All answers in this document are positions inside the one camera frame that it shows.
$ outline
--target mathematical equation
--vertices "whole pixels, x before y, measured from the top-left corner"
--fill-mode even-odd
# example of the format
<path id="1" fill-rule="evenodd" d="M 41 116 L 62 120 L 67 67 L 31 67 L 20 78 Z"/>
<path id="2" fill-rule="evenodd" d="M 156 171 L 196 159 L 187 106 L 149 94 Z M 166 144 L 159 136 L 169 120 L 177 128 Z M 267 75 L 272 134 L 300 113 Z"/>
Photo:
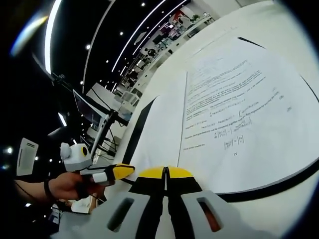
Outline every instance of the mathematical equation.
<path id="1" fill-rule="evenodd" d="M 227 150 L 235 145 L 241 145 L 244 143 L 245 143 L 244 136 L 240 135 L 240 136 L 237 136 L 237 138 L 234 138 L 234 139 L 229 140 L 229 141 L 225 141 L 224 142 L 224 149 Z"/>
<path id="2" fill-rule="evenodd" d="M 232 129 L 222 129 L 222 130 L 218 130 L 214 133 L 214 138 L 222 138 L 222 137 L 226 137 L 227 135 L 232 134 Z"/>

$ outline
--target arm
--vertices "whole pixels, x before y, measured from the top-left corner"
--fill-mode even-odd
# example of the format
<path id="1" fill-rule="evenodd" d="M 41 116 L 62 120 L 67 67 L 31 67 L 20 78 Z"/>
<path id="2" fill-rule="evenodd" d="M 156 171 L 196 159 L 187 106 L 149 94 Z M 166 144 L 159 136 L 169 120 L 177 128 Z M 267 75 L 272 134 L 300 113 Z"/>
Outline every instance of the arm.
<path id="1" fill-rule="evenodd" d="M 27 183 L 20 180 L 16 180 L 16 189 L 20 196 L 26 201 L 35 203 L 49 203 L 51 198 L 45 193 L 44 183 Z M 79 196 L 76 191 L 77 184 L 84 184 L 88 194 L 92 194 L 104 188 L 93 182 L 83 182 L 82 176 L 76 173 L 62 173 L 57 178 L 51 179 L 48 182 L 49 191 L 54 199 L 78 199 Z"/>
<path id="2" fill-rule="evenodd" d="M 44 183 L 27 183 L 21 180 L 15 180 L 15 187 L 20 196 L 29 203 L 49 203 L 44 191 Z"/>

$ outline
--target ceiling light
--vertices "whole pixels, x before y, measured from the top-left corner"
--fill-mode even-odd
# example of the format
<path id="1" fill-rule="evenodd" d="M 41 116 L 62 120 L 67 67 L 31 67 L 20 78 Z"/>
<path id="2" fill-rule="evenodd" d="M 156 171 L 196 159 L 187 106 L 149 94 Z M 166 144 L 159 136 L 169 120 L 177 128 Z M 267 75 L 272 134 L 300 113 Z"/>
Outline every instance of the ceiling light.
<path id="1" fill-rule="evenodd" d="M 113 87 L 113 89 L 111 90 L 111 92 L 113 92 L 113 91 L 114 91 L 115 87 L 116 87 L 116 83 L 114 84 L 114 87 Z"/>
<path id="2" fill-rule="evenodd" d="M 58 12 L 59 6 L 62 0 L 56 0 L 53 4 L 49 20 L 46 26 L 45 31 L 45 41 L 44 41 L 44 64 L 46 71 L 51 74 L 51 56 L 50 56 L 50 48 L 51 48 L 51 35 L 53 30 L 53 24 Z"/>
<path id="3" fill-rule="evenodd" d="M 145 18 L 144 20 L 140 23 L 140 25 L 135 29 L 135 31 L 133 32 L 133 34 L 131 35 L 131 37 L 129 38 L 128 42 L 125 44 L 124 48 L 122 49 L 118 59 L 116 60 L 113 68 L 112 68 L 112 72 L 114 71 L 116 65 L 118 64 L 119 59 L 121 58 L 123 52 L 125 51 L 125 49 L 127 48 L 128 44 L 130 43 L 130 41 L 132 40 L 132 38 L 134 37 L 134 35 L 137 33 L 137 31 L 140 29 L 140 27 L 143 25 L 143 23 L 150 17 L 150 15 L 152 15 L 152 13 L 154 11 L 156 11 L 156 9 L 158 9 L 166 0 L 162 0 Z"/>
<path id="4" fill-rule="evenodd" d="M 59 117 L 60 117 L 60 120 L 61 120 L 63 126 L 66 126 L 66 121 L 65 121 L 63 115 L 61 115 L 60 113 L 58 113 L 58 115 L 59 115 Z"/>
<path id="5" fill-rule="evenodd" d="M 8 154 L 12 154 L 13 148 L 11 148 L 11 147 L 7 148 L 7 149 L 6 149 L 6 152 L 7 152 Z"/>
<path id="6" fill-rule="evenodd" d="M 133 55 L 137 52 L 137 50 L 139 49 L 139 47 L 143 44 L 143 42 L 147 39 L 147 37 L 150 35 L 150 33 L 156 28 L 156 26 L 158 24 L 161 23 L 161 21 L 163 21 L 168 15 L 170 15 L 173 11 L 175 11 L 180 5 L 182 5 L 184 2 L 186 2 L 187 0 L 182 1 L 179 5 L 177 5 L 176 7 L 174 7 L 168 14 L 166 14 L 154 27 L 152 30 L 150 30 L 150 32 L 146 35 L 146 37 L 140 42 L 140 44 L 137 46 L 136 50 L 133 52 Z"/>
<path id="7" fill-rule="evenodd" d="M 123 67 L 123 70 L 121 71 L 120 75 L 122 75 L 123 71 L 125 70 L 126 66 Z"/>
<path id="8" fill-rule="evenodd" d="M 10 165 L 5 164 L 5 165 L 3 165 L 1 168 L 2 168 L 3 170 L 7 170 L 7 169 L 10 168 Z"/>

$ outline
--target computer monitor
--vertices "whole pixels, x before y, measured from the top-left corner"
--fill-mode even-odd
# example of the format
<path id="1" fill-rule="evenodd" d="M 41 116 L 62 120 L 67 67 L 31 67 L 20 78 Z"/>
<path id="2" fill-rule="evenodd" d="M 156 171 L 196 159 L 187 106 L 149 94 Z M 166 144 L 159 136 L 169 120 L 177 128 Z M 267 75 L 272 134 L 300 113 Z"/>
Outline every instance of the computer monitor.
<path id="1" fill-rule="evenodd" d="M 77 93 L 75 90 L 73 90 L 76 106 L 78 108 L 78 111 L 85 117 L 89 122 L 91 122 L 96 127 L 100 126 L 101 119 L 106 117 L 106 114 L 103 113 L 101 110 L 98 110 L 96 107 L 94 107 L 92 104 L 88 102 L 87 99 L 84 99 L 82 96 L 80 96 L 79 93 Z"/>

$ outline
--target black ceiling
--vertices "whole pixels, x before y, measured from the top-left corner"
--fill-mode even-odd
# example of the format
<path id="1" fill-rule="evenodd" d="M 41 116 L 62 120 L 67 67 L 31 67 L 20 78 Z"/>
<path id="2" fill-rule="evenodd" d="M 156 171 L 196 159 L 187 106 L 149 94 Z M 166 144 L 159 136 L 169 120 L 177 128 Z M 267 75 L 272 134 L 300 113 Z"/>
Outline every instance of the black ceiling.
<path id="1" fill-rule="evenodd" d="M 113 73 L 112 68 L 123 47 L 145 17 L 162 0 L 116 0 L 106 15 L 91 48 L 88 68 L 85 78 L 87 92 L 96 82 L 102 80 L 107 89 L 111 90 L 120 81 L 121 71 L 127 62 L 133 60 L 134 42 L 144 31 L 154 27 L 169 11 L 182 0 L 166 0 L 145 21 L 134 38 L 129 43 Z M 67 80 L 80 87 L 83 79 L 84 66 L 88 51 L 85 49 L 91 43 L 94 32 L 106 11 L 108 1 L 84 0 L 81 4 L 74 1 L 62 1 L 55 20 L 52 34 L 52 71 L 64 74 Z"/>
<path id="2" fill-rule="evenodd" d="M 31 16 L 39 10 L 50 13 L 52 0 L 12 0 L 6 9 L 5 22 L 9 23 L 5 35 L 5 44 L 1 46 L 2 55 L 7 61 L 3 65 L 3 77 L 8 79 L 2 85 L 2 115 L 6 125 L 2 133 L 1 148 L 14 147 L 17 152 L 22 137 L 39 143 L 39 161 L 34 167 L 34 177 L 39 179 L 52 171 L 59 160 L 61 142 L 52 142 L 47 135 L 61 127 L 58 112 L 67 119 L 69 133 L 63 141 L 72 143 L 72 139 L 80 141 L 83 129 L 90 126 L 77 111 L 73 94 L 58 84 L 52 84 L 44 71 L 36 64 L 34 56 L 44 65 L 44 37 L 46 23 L 43 24 L 24 50 L 14 58 L 7 58 L 8 49 L 17 34 Z M 166 0 L 142 25 L 135 34 L 115 70 L 112 68 L 124 45 L 145 17 L 161 2 L 161 0 L 116 0 L 106 15 L 100 31 L 92 46 L 86 73 L 85 87 L 88 91 L 95 82 L 103 80 L 118 83 L 119 70 L 127 62 L 132 62 L 135 50 L 134 42 L 140 33 L 152 29 L 169 11 L 182 0 Z M 80 81 L 83 79 L 84 66 L 94 32 L 110 2 L 107 0 L 62 0 L 54 22 L 51 39 L 51 69 L 56 75 L 63 74 L 65 81 L 77 91 L 81 91 Z"/>

